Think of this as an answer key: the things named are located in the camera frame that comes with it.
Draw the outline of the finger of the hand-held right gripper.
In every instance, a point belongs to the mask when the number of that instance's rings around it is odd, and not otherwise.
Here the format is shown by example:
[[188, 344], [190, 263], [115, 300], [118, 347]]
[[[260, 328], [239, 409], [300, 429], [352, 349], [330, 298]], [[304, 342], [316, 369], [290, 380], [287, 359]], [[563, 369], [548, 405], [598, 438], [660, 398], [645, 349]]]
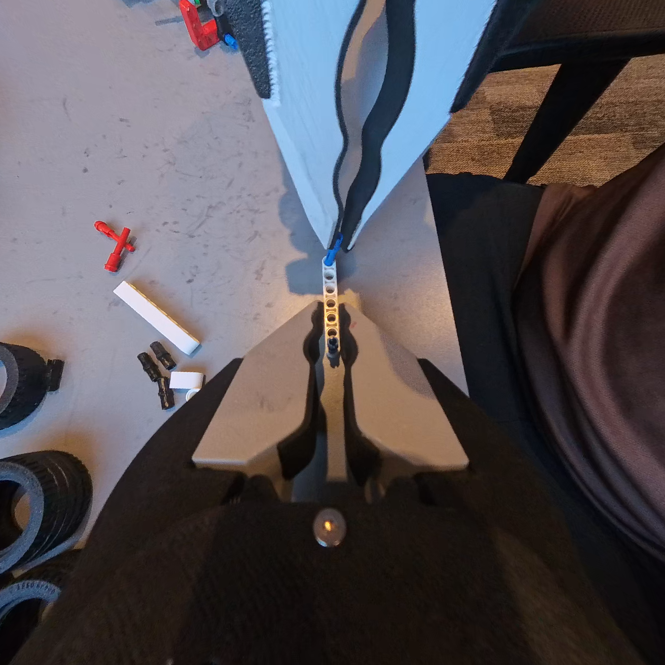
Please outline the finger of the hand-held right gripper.
[[340, 78], [363, 1], [262, 1], [271, 94], [263, 101], [305, 215], [327, 249], [338, 225], [345, 153]]
[[369, 221], [444, 128], [472, 76], [498, 47], [497, 1], [381, 1], [378, 28], [353, 31], [354, 78], [340, 84], [346, 131], [338, 166], [338, 233], [349, 252]]

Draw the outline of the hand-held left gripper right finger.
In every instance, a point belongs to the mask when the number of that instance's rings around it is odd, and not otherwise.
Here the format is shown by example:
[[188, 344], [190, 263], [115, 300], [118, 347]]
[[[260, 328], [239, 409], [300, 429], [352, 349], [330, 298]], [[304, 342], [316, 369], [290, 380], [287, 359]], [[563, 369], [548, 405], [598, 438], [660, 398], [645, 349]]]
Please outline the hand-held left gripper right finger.
[[399, 477], [465, 470], [469, 458], [416, 355], [349, 304], [340, 325], [345, 454], [354, 481], [386, 489]]

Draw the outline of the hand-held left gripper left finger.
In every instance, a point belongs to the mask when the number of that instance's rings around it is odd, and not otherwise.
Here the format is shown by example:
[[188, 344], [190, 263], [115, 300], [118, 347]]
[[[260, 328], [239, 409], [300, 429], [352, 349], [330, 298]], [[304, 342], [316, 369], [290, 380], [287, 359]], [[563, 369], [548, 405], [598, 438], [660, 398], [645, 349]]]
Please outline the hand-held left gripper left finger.
[[195, 449], [197, 467], [291, 481], [308, 466], [322, 316], [313, 301], [245, 354]]

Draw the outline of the thin white toy beam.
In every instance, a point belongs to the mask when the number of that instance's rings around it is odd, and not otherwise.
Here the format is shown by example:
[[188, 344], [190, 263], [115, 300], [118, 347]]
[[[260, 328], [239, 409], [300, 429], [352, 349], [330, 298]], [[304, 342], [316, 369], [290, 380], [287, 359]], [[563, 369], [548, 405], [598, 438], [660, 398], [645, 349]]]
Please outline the thin white toy beam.
[[113, 294], [127, 304], [182, 353], [191, 356], [201, 346], [201, 342], [198, 339], [187, 332], [185, 328], [149, 300], [147, 296], [131, 283], [122, 281], [113, 290]]

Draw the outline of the white toy beam with holes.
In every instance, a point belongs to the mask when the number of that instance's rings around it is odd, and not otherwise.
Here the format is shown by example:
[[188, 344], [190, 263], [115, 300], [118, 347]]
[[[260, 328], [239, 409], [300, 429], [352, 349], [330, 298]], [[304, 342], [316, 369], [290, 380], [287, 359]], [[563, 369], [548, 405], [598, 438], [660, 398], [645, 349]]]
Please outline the white toy beam with holes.
[[[330, 365], [335, 368], [340, 362], [340, 327], [338, 311], [338, 284], [337, 284], [337, 266], [336, 262], [332, 267], [325, 267], [322, 264], [322, 294], [323, 294], [323, 326], [325, 334], [325, 350]], [[328, 354], [328, 337], [338, 337], [338, 354]]]

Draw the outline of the small red toy pin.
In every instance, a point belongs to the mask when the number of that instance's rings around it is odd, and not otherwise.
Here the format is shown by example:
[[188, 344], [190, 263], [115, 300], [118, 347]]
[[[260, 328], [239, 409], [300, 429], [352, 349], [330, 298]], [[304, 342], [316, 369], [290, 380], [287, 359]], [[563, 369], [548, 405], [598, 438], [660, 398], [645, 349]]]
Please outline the small red toy pin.
[[[102, 233], [104, 236], [112, 239], [116, 244], [121, 240], [121, 235], [118, 235], [108, 224], [106, 224], [102, 220], [98, 220], [94, 224], [95, 229]], [[124, 244], [125, 250], [128, 252], [135, 252], [136, 247], [130, 242], [129, 236], [126, 238], [126, 242]]]
[[128, 251], [131, 253], [135, 251], [135, 248], [128, 242], [130, 228], [123, 228], [120, 235], [112, 233], [110, 229], [107, 230], [108, 233], [106, 233], [106, 236], [114, 240], [115, 247], [109, 255], [109, 258], [104, 265], [104, 269], [110, 272], [116, 272], [121, 263], [122, 252]]

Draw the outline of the black toy tire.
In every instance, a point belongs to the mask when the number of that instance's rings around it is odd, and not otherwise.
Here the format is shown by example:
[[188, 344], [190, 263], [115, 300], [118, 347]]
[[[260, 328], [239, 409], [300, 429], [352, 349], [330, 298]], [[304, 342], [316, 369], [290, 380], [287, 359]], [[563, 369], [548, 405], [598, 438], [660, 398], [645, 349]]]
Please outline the black toy tire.
[[92, 479], [73, 454], [56, 450], [1, 460], [1, 573], [51, 555], [81, 527]]
[[1, 391], [1, 430], [28, 418], [42, 403], [46, 392], [47, 364], [26, 346], [1, 344], [1, 363], [6, 372]]
[[1, 588], [1, 663], [9, 664], [61, 595], [79, 559], [71, 550], [14, 578]]

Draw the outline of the person's right forearm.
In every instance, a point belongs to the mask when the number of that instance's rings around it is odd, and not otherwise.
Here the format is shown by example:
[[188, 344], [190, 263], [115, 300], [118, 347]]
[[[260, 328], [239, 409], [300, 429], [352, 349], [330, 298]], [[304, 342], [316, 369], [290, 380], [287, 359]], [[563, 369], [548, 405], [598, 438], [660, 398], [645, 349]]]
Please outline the person's right forearm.
[[663, 41], [663, 1], [540, 1], [509, 49]]

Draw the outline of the partly built toy car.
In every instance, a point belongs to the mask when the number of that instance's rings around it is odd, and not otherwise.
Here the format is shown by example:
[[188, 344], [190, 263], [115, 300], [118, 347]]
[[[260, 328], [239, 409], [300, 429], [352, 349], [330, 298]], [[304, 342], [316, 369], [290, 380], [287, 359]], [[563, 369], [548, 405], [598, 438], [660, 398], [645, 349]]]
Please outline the partly built toy car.
[[212, 19], [202, 22], [200, 11], [203, 1], [179, 1], [178, 6], [193, 44], [201, 51], [223, 43], [232, 51], [238, 51], [239, 46], [233, 28], [225, 12], [224, 1], [206, 1]]

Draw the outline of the person's dark clothing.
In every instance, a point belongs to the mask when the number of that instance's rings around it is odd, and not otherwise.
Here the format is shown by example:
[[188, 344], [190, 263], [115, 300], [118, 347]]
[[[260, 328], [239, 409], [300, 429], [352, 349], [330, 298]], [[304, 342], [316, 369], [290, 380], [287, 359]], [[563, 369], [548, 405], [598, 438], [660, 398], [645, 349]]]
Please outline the person's dark clothing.
[[664, 663], [664, 146], [600, 187], [426, 177], [471, 399]]

